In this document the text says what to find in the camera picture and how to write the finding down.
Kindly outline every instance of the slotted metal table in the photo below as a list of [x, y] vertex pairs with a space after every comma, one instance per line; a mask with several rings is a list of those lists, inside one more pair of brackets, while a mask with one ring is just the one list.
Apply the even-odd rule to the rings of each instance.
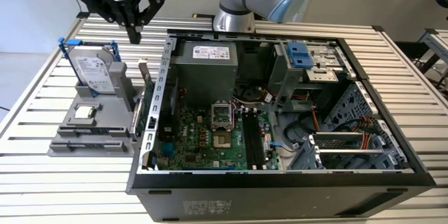
[[[65, 37], [119, 46], [126, 75], [142, 84], [138, 58], [155, 77], [166, 29], [210, 30], [209, 19], [154, 18], [139, 45], [99, 16], [77, 19]], [[345, 38], [437, 188], [369, 219], [313, 220], [366, 224], [448, 223], [448, 103], [383, 32], [369, 26], [257, 22], [257, 33]], [[0, 223], [151, 223], [123, 193], [130, 158], [46, 157], [47, 144], [71, 103], [73, 70], [57, 51], [0, 124]], [[306, 223], [309, 220], [281, 221]]]

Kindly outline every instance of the expansion slot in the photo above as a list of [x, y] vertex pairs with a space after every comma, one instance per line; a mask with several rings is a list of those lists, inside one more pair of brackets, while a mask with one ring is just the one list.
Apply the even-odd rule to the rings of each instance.
[[263, 152], [258, 132], [258, 119], [254, 111], [242, 113], [242, 132], [247, 169], [262, 169]]

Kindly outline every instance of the power supply label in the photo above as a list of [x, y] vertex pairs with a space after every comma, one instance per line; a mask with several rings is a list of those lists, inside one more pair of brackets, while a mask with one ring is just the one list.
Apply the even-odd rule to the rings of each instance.
[[113, 85], [103, 61], [94, 57], [77, 57], [81, 76], [97, 93], [113, 92]]
[[211, 59], [211, 60], [229, 60], [229, 48], [227, 47], [201, 47], [194, 46], [193, 58], [195, 59]]

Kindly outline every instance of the sticker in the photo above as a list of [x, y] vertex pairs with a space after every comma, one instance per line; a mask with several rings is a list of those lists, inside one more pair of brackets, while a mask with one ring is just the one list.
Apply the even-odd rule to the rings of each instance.
[[89, 88], [97, 93], [114, 92], [103, 61], [93, 57], [77, 57], [75, 60]]
[[227, 47], [201, 47], [193, 48], [194, 59], [211, 59], [211, 60], [229, 60], [229, 48]]
[[186, 215], [223, 215], [230, 211], [230, 200], [183, 200]]
[[271, 95], [270, 95], [270, 93], [267, 93], [263, 97], [263, 101], [270, 102], [270, 100], [271, 100]]

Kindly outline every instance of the motherboard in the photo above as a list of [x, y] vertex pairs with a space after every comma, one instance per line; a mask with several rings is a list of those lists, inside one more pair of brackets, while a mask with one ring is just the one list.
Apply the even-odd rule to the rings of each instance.
[[[234, 109], [225, 118], [226, 111], [218, 108], [211, 120], [211, 109], [181, 109], [174, 141], [161, 142], [158, 169], [277, 169], [275, 153], [266, 143], [273, 141], [266, 113]], [[249, 115], [253, 117], [249, 125], [255, 123], [255, 128], [246, 124]], [[231, 129], [215, 129], [215, 121], [229, 122]]]

